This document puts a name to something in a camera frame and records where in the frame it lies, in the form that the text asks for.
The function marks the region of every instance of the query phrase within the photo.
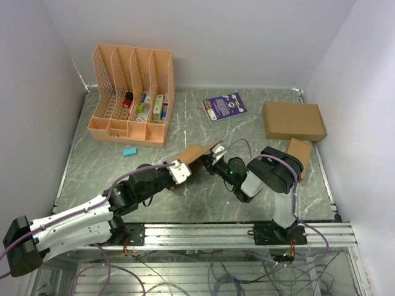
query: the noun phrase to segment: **blue sponge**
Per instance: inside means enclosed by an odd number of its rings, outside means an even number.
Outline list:
[[[133,156],[137,154],[137,148],[128,148],[128,149],[124,149],[123,150],[123,156],[127,157],[127,156]]]

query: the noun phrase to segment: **gray marble table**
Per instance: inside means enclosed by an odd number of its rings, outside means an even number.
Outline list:
[[[235,91],[239,92],[248,113],[216,123],[209,122],[201,101]],[[265,101],[298,102],[297,92],[290,89],[177,89],[166,146],[137,146],[138,155],[124,158],[123,150],[134,145],[97,141],[87,130],[98,100],[98,90],[93,88],[86,98],[54,212],[59,213],[88,201],[107,189],[115,178],[139,164],[172,160],[192,144],[208,145],[221,139],[228,144],[238,138],[247,138],[254,155],[266,146],[285,150],[287,141],[266,139],[262,106]],[[228,158],[234,156],[248,161],[248,149],[243,142],[227,153]],[[297,214],[307,220],[333,219],[327,189],[313,150],[306,178],[299,186]],[[158,193],[148,208],[140,206],[123,219],[126,222],[199,223],[271,220],[273,215],[274,200],[270,189],[264,188],[249,204],[240,203],[225,189],[221,178],[210,176],[203,168],[193,180],[175,191]]]

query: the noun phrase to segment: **gray wall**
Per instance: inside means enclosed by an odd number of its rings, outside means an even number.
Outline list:
[[[43,0],[87,84],[98,43],[173,50],[177,86],[305,88],[355,0]]]
[[[14,218],[50,214],[84,93],[41,1],[0,1],[1,240]],[[18,295],[20,280],[0,294]]]
[[[375,295],[394,295],[395,2],[358,0],[306,88],[334,199],[356,233]]]

